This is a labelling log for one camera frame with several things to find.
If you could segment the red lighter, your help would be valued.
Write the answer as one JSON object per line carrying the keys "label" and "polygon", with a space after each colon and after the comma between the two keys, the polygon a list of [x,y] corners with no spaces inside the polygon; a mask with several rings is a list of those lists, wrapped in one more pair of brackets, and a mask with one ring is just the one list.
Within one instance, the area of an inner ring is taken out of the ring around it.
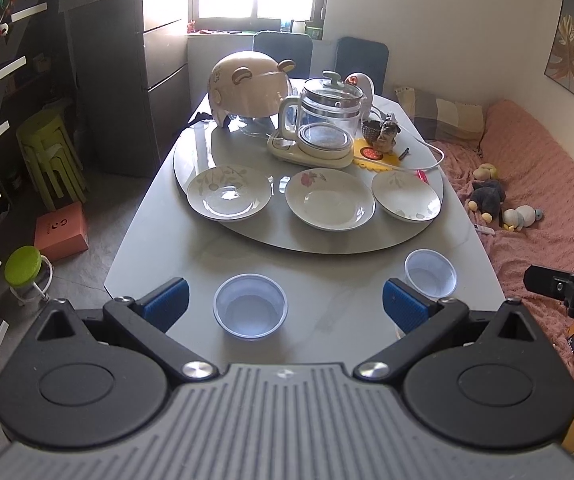
{"label": "red lighter", "polygon": [[416,176],[419,179],[423,180],[425,183],[429,183],[428,178],[427,178],[427,174],[423,170],[417,170]]}

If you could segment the right dark blue chair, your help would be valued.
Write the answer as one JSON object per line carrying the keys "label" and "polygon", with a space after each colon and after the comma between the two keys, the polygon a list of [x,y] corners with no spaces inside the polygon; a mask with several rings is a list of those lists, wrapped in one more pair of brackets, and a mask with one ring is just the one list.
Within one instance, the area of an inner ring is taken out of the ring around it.
{"label": "right dark blue chair", "polygon": [[341,37],[337,40],[336,72],[341,76],[363,73],[372,79],[375,93],[383,94],[387,73],[389,49],[377,41],[355,37]]}

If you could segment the translucent plastic bowl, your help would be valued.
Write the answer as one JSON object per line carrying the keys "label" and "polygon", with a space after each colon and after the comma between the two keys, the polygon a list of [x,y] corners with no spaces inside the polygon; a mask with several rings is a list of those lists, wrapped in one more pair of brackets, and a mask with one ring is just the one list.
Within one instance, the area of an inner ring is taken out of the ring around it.
{"label": "translucent plastic bowl", "polygon": [[289,311],[281,285],[261,274],[244,273],[214,293],[212,314],[226,333],[241,340],[266,338],[285,323]]}
{"label": "translucent plastic bowl", "polygon": [[452,296],[457,273],[444,255],[431,249],[416,249],[404,261],[405,281],[421,295],[432,299]]}

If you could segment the white flower plate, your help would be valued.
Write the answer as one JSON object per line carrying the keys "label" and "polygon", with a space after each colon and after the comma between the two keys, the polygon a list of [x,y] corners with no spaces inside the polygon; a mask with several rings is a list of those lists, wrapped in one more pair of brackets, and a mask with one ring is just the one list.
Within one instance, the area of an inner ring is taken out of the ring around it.
{"label": "white flower plate", "polygon": [[313,168],[295,174],[285,188],[291,212],[308,226],[347,232],[373,218],[375,198],[357,177],[344,171]]}

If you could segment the dark blue chair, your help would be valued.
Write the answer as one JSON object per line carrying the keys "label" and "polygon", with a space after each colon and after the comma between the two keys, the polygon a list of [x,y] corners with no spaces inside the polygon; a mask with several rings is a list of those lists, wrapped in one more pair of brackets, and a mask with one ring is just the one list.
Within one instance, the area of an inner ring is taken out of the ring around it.
{"label": "dark blue chair", "polygon": [[377,41],[355,37],[341,37],[337,40],[336,72],[341,76],[363,73],[372,79],[375,93],[383,94],[387,73],[389,49]]}
{"label": "dark blue chair", "polygon": [[299,79],[310,77],[313,41],[306,34],[263,30],[253,35],[252,50],[264,53],[276,61],[289,58],[296,63],[290,76]]}

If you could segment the glass electric kettle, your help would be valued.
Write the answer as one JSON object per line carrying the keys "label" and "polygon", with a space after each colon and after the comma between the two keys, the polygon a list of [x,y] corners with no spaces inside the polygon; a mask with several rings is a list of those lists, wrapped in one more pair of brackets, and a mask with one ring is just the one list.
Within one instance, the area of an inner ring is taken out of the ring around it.
{"label": "glass electric kettle", "polygon": [[335,162],[353,154],[365,102],[359,86],[324,70],[321,78],[304,81],[296,96],[281,101],[277,137],[293,142],[308,158]]}

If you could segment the white red round gadget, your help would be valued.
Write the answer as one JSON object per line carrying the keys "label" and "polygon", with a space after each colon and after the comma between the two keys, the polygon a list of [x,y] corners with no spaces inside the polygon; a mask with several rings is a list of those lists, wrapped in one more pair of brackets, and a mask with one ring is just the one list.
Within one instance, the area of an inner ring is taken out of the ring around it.
{"label": "white red round gadget", "polygon": [[373,97],[375,93],[372,78],[363,73],[352,73],[345,77],[345,83],[352,84],[352,86],[361,89],[363,93],[361,99],[361,111],[363,114],[368,115],[372,109]]}

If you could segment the left dark blue chair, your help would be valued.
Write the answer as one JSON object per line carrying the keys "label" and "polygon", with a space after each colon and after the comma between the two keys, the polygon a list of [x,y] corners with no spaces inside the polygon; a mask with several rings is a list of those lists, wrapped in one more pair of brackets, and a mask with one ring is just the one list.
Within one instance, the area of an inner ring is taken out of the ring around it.
{"label": "left dark blue chair", "polygon": [[299,79],[310,77],[313,41],[306,34],[263,30],[253,35],[252,50],[264,53],[276,61],[289,58],[296,63],[290,76]]}

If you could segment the grey round turntable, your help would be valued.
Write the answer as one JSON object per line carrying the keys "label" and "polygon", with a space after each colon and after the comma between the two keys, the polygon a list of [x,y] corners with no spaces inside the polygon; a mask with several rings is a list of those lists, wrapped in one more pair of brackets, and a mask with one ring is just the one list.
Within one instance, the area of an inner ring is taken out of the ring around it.
{"label": "grey round turntable", "polygon": [[[419,145],[418,133],[407,120],[401,122],[400,146],[409,146],[409,158],[401,163],[403,171],[415,174],[423,170],[429,185],[443,198],[443,179],[433,165],[428,148]],[[320,255],[354,255],[375,252],[400,245],[423,232],[430,222],[409,223],[395,219],[376,203],[373,218],[364,226],[347,232],[327,232],[308,226],[289,209],[285,200],[285,188],[290,179],[304,168],[277,159],[266,147],[268,138],[247,136],[240,120],[234,120],[229,128],[221,129],[216,122],[197,122],[185,129],[177,139],[173,164],[176,181],[186,194],[187,185],[203,170],[219,165],[239,165],[258,170],[269,178],[273,196],[259,214],[235,222],[220,222],[240,235],[277,248],[294,252]],[[372,172],[357,165],[341,169],[360,179],[372,192]]]}

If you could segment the dark monkey plush toy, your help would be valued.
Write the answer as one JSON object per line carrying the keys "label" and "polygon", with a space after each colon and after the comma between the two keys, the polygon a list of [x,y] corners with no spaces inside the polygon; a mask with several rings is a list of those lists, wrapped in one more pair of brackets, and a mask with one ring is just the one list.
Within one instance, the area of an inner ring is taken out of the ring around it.
{"label": "dark monkey plush toy", "polygon": [[466,204],[468,210],[479,212],[485,224],[498,219],[506,200],[498,171],[491,164],[482,164],[473,171],[472,193]]}

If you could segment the white leaf plate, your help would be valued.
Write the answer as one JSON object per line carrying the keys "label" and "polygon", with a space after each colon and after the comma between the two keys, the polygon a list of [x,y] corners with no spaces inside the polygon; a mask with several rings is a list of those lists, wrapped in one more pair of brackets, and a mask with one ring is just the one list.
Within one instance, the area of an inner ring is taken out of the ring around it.
{"label": "white leaf plate", "polygon": [[401,221],[430,222],[441,211],[441,200],[436,191],[409,172],[380,172],[373,177],[371,188],[378,205]]}
{"label": "white leaf plate", "polygon": [[264,209],[273,196],[272,185],[262,172],[239,165],[219,165],[188,183],[189,206],[203,218],[235,222],[251,218]]}

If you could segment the grey duck plush toy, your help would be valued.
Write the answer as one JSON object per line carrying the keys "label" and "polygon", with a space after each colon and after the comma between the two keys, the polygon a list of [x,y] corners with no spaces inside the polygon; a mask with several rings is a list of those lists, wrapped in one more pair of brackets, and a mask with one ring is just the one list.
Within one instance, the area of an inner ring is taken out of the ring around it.
{"label": "grey duck plush toy", "polygon": [[506,209],[503,212],[503,228],[507,231],[516,232],[532,226],[544,217],[541,209],[533,208],[529,205],[522,205],[515,209]]}

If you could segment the white remote on bed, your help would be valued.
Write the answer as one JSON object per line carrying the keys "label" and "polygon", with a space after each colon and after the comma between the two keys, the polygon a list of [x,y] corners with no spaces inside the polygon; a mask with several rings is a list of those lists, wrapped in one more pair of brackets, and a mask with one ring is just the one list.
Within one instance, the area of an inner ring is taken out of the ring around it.
{"label": "white remote on bed", "polygon": [[494,235],[495,234],[495,231],[492,228],[489,228],[488,226],[480,226],[480,224],[475,224],[473,227],[477,232],[485,234],[485,235]]}

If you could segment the beige bear-ear helmet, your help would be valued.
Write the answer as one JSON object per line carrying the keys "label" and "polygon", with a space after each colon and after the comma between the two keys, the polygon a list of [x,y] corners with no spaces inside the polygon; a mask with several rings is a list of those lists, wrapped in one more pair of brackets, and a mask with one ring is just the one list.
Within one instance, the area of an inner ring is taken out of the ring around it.
{"label": "beige bear-ear helmet", "polygon": [[220,128],[231,116],[271,117],[290,92],[290,58],[276,61],[257,51],[239,51],[213,66],[207,84],[211,115]]}

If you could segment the plaid pillow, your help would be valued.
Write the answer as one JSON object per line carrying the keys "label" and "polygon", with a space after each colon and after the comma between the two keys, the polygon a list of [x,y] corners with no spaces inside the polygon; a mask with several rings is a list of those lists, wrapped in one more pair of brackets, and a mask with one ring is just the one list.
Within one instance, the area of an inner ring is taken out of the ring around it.
{"label": "plaid pillow", "polygon": [[396,88],[395,99],[425,140],[479,148],[485,130],[481,105],[441,99],[412,87]]}

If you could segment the yellow sunflower coaster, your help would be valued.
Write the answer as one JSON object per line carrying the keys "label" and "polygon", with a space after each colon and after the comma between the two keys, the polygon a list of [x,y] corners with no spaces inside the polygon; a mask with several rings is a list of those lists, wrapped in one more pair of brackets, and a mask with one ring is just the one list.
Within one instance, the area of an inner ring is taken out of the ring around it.
{"label": "yellow sunflower coaster", "polygon": [[383,154],[364,139],[357,139],[353,144],[353,164],[368,171],[383,172],[398,168],[400,161],[397,155]]}

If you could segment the stacked green plastic stools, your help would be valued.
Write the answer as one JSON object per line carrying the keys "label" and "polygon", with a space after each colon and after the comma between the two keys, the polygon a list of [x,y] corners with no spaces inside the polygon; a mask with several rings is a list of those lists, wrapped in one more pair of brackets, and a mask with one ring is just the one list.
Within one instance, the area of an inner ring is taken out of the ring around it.
{"label": "stacked green plastic stools", "polygon": [[26,119],[16,130],[16,139],[33,188],[48,211],[55,211],[55,198],[65,195],[73,202],[86,202],[83,166],[56,108]]}

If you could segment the green round seat stool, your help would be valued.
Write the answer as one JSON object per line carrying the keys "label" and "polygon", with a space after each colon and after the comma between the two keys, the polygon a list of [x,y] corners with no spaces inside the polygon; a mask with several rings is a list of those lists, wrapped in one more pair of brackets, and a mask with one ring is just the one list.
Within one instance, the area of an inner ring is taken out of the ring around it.
{"label": "green round seat stool", "polygon": [[54,268],[48,257],[34,246],[22,246],[7,259],[4,278],[18,304],[48,301]]}

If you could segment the brown dog figurine planter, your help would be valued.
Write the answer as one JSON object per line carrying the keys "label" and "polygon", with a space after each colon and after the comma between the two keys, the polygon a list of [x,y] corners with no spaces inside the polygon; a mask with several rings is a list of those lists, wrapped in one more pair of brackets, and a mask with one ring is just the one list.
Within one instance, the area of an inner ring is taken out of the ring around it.
{"label": "brown dog figurine planter", "polygon": [[392,154],[401,132],[393,116],[385,119],[367,119],[362,122],[362,134],[369,146],[381,154]]}

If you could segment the orange cardboard box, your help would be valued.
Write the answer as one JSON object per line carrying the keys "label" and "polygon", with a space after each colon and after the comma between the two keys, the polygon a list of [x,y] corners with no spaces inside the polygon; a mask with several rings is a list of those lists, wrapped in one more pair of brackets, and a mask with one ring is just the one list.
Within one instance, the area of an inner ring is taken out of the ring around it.
{"label": "orange cardboard box", "polygon": [[33,245],[52,262],[89,249],[88,225],[80,202],[37,218]]}

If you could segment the dark tall cabinet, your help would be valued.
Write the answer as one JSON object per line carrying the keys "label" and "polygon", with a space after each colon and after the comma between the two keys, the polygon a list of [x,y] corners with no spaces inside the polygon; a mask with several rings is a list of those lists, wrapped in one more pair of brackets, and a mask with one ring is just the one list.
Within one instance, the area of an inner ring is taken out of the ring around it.
{"label": "dark tall cabinet", "polygon": [[60,0],[100,166],[153,177],[191,116],[188,0]]}

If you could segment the pink bed blanket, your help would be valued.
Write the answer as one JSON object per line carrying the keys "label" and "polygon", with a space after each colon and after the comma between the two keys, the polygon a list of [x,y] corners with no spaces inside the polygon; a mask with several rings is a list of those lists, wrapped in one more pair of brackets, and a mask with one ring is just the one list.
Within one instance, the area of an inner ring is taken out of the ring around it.
{"label": "pink bed blanket", "polygon": [[523,273],[531,264],[574,272],[574,160],[540,122],[511,101],[488,109],[477,148],[436,145],[444,151],[442,169],[460,200],[468,200],[472,192],[473,171],[489,162],[500,173],[506,207],[528,205],[543,211],[543,219],[533,226],[520,232],[498,226],[481,242],[504,294],[523,301],[574,378],[574,353],[567,343],[572,319],[558,301],[523,286]]}

